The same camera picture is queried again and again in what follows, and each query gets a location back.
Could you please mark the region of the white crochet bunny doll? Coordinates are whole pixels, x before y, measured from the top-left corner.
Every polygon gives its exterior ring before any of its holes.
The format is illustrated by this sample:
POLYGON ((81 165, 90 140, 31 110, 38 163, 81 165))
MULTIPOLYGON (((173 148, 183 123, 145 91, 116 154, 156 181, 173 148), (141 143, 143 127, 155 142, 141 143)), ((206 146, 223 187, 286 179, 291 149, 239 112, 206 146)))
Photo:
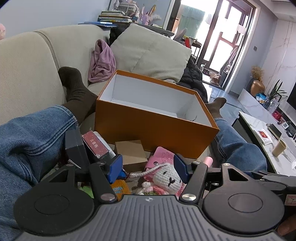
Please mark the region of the white crochet bunny doll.
POLYGON ((151 175, 152 180, 142 183, 138 195, 174 195, 179 198, 186 186, 170 163, 157 165, 142 173, 131 173, 128 178, 145 178, 151 175))

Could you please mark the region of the brown cardboard box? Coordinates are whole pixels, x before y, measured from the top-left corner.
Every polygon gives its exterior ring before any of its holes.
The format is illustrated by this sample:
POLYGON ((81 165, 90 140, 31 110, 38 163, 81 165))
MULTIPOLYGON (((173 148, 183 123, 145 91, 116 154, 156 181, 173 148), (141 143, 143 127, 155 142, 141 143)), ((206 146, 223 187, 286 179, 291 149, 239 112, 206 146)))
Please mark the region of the brown cardboard box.
POLYGON ((123 169, 127 173, 143 171, 147 164, 146 154, 140 140, 116 142, 115 152, 122 155, 123 169))

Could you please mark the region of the red card box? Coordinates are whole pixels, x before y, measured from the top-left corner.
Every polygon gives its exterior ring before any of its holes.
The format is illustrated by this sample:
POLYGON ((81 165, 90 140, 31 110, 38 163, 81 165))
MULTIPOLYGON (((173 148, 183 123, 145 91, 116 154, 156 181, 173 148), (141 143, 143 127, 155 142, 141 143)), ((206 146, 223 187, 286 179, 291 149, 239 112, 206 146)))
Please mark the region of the red card box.
POLYGON ((108 154, 109 151, 107 147, 100 141, 93 131, 83 134, 82 138, 97 159, 100 159, 108 154))

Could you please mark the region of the dark grey box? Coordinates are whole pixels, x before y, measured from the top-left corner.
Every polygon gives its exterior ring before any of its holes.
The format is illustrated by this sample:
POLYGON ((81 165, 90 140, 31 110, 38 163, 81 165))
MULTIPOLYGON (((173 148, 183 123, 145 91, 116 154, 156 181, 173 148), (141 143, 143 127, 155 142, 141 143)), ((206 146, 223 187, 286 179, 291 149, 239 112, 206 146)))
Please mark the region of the dark grey box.
POLYGON ((71 164, 82 171, 87 171, 89 160, 79 129, 65 133, 65 150, 71 164))

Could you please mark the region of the marble coffee table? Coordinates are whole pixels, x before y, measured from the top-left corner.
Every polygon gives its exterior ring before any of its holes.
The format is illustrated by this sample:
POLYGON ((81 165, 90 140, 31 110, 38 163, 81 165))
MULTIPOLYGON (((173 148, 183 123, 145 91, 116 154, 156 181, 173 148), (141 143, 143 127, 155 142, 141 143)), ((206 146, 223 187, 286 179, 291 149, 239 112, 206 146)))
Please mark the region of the marble coffee table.
POLYGON ((295 176, 294 140, 281 136, 280 140, 285 143, 286 148, 276 157, 272 151, 279 140, 268 130, 267 123, 240 111, 232 126, 248 143, 259 147, 266 158, 268 172, 295 176))

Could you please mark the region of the paper cup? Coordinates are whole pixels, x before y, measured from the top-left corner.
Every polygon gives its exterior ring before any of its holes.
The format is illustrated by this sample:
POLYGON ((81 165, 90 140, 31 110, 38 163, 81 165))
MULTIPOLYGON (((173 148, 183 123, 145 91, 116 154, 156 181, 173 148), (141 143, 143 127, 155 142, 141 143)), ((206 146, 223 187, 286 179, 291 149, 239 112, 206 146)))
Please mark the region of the paper cup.
POLYGON ((278 157, 286 148, 286 143, 282 139, 279 139, 271 153, 274 157, 278 157))

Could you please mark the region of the right leg in jeans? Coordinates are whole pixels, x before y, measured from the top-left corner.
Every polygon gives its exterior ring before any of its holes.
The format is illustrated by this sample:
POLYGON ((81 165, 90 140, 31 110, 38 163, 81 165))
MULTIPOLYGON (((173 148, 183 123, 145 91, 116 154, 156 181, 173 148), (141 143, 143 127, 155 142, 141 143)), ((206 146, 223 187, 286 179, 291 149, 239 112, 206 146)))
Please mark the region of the right leg in jeans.
POLYGON ((241 171, 267 171, 267 161, 258 146, 248 143, 220 114, 226 103, 224 97, 217 97, 206 107, 215 120, 219 132, 212 142, 212 150, 216 160, 223 164, 229 163, 241 171))

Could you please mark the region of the leg in jeans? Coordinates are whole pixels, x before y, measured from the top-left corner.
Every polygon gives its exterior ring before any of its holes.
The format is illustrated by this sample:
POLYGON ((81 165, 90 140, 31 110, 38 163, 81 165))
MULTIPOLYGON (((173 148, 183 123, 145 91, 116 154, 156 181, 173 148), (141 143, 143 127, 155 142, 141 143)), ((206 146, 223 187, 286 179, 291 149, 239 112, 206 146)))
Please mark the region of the leg in jeans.
POLYGON ((215 120, 219 132, 212 142, 212 150, 216 160, 223 164, 229 163, 241 171, 267 171, 267 161, 258 146, 248 143, 220 114, 226 103, 224 97, 217 97, 206 107, 215 120))
POLYGON ((95 111, 97 95, 72 67, 58 71, 66 103, 14 118, 1 125, 1 240, 21 231, 13 214, 15 201, 37 185, 62 156, 65 133, 76 130, 95 111))

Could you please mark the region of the red and white booklet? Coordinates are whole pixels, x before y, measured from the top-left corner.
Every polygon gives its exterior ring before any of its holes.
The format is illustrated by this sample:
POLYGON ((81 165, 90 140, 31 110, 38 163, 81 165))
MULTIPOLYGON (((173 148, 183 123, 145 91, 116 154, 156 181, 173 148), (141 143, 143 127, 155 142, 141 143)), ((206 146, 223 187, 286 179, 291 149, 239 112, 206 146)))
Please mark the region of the red and white booklet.
POLYGON ((273 142, 270 135, 263 128, 255 129, 255 134, 259 138, 259 142, 262 143, 264 146, 269 145, 273 142))

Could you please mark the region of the orange cardboard storage box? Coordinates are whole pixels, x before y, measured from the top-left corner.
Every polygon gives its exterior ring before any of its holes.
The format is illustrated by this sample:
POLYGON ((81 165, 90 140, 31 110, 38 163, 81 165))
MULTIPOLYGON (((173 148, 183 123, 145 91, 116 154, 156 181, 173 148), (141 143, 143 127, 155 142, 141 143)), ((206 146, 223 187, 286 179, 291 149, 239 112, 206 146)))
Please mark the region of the orange cardboard storage box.
POLYGON ((140 140, 196 159, 219 132, 198 92, 118 70, 96 101, 95 131, 110 144, 140 140))

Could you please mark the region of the black puffer jacket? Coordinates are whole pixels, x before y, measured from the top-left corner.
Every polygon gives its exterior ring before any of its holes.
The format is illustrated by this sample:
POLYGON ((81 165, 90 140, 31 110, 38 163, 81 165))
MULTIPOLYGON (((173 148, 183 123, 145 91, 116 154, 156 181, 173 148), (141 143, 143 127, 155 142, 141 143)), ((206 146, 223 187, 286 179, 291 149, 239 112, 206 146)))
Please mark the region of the black puffer jacket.
POLYGON ((184 73, 177 85, 195 90, 198 92, 203 102, 208 103, 207 92, 202 82, 202 73, 195 64, 192 56, 190 56, 184 73))

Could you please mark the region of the left leg in jeans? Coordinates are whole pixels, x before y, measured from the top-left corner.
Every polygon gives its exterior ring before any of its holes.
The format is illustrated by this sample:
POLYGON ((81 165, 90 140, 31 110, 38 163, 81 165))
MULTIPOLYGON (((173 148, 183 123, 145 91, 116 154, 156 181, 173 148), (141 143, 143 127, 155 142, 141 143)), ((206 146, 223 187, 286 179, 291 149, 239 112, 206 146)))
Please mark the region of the left leg in jeans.
POLYGON ((21 231, 13 214, 15 201, 37 185, 62 156, 65 133, 76 130, 95 111, 97 95, 72 67, 58 71, 66 103, 14 118, 1 125, 1 240, 21 231))

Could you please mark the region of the white marble tv cabinet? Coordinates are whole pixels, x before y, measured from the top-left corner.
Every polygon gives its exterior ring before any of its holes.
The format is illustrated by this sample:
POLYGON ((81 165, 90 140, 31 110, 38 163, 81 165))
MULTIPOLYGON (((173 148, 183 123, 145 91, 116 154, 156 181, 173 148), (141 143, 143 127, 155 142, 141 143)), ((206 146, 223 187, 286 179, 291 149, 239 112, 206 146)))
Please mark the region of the white marble tv cabinet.
MULTIPOLYGON (((257 118, 265 123, 277 123, 278 120, 265 109, 249 92, 245 89, 241 91, 238 97, 238 101, 243 105, 243 107, 249 112, 251 116, 257 118)), ((280 103, 276 109, 281 116, 290 123, 295 128, 295 109, 292 108, 286 101, 280 103)))

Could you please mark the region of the potted green plant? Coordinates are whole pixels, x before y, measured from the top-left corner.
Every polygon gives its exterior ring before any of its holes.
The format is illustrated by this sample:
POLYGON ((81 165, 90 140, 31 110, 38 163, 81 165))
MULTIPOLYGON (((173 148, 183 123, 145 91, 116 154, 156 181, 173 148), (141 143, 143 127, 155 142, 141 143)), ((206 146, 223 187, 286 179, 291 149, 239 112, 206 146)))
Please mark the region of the potted green plant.
POLYGON ((279 97, 280 99, 282 97, 287 97, 287 92, 281 89, 283 82, 280 81, 280 79, 276 82, 271 92, 267 95, 267 98, 265 99, 265 104, 267 107, 269 107, 272 100, 279 97))

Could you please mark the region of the black television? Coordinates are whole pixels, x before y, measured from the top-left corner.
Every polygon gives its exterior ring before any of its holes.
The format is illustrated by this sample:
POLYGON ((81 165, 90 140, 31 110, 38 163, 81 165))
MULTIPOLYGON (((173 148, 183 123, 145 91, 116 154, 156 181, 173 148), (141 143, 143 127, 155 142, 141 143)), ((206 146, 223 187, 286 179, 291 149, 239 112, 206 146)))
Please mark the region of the black television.
POLYGON ((287 99, 287 103, 294 109, 296 109, 296 83, 287 99))

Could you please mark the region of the pink crumpled garment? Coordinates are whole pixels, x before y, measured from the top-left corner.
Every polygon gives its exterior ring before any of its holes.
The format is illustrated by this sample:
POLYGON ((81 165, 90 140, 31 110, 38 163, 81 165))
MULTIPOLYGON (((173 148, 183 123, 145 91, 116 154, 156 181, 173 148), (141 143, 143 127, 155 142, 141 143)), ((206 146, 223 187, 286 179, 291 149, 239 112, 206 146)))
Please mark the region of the pink crumpled garment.
POLYGON ((91 83, 104 82, 116 71, 114 54, 102 39, 98 39, 91 52, 90 65, 88 70, 88 81, 91 83))

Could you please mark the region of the copper vase with dried flowers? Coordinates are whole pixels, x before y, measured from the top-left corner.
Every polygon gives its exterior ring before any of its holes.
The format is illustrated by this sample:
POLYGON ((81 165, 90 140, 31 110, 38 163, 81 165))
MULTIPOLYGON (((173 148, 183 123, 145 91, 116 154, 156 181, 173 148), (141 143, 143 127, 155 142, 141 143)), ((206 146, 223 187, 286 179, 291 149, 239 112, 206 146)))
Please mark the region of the copper vase with dried flowers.
POLYGON ((251 68, 251 75, 253 78, 252 85, 250 87, 250 93, 253 97, 255 97, 259 93, 263 93, 265 91, 265 86, 262 82, 264 76, 264 70, 259 66, 254 65, 251 68))

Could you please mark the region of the beige cushion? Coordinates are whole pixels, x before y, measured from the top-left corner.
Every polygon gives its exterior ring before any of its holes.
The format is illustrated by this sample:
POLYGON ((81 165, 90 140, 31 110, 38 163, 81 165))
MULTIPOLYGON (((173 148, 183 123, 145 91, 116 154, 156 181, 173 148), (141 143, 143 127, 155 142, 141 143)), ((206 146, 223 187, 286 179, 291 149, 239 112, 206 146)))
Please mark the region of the beige cushion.
POLYGON ((110 46, 116 69, 171 83, 184 73, 191 49, 137 24, 130 24, 110 46))

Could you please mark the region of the beige sofa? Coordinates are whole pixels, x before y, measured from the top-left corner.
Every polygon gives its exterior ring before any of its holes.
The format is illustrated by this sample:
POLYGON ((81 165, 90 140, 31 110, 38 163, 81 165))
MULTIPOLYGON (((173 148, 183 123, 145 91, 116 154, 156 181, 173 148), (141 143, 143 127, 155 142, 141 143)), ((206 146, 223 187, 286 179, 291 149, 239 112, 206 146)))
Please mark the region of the beige sofa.
MULTIPOLYGON (((105 32, 94 25, 70 25, 22 33, 1 41, 1 125, 65 101, 58 76, 62 65, 87 80, 90 53, 105 32)), ((95 114, 81 124, 94 129, 95 114)))

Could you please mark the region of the blue folder on desk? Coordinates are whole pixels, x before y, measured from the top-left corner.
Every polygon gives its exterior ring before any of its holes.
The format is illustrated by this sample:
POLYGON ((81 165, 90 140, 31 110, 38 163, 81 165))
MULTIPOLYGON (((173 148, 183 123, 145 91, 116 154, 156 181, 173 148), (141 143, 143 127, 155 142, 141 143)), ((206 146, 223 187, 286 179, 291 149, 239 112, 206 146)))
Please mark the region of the blue folder on desk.
POLYGON ((117 27, 116 24, 113 24, 111 22, 84 22, 84 23, 79 23, 79 25, 95 25, 95 26, 102 27, 102 28, 117 27))

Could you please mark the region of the stack of books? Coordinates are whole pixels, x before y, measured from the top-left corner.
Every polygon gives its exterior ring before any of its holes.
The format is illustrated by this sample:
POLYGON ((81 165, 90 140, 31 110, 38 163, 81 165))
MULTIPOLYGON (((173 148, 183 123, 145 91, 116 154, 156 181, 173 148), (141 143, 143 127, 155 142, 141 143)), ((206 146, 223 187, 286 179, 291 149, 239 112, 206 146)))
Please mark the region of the stack of books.
POLYGON ((130 23, 132 18, 122 11, 102 11, 98 16, 98 21, 112 23, 130 23))

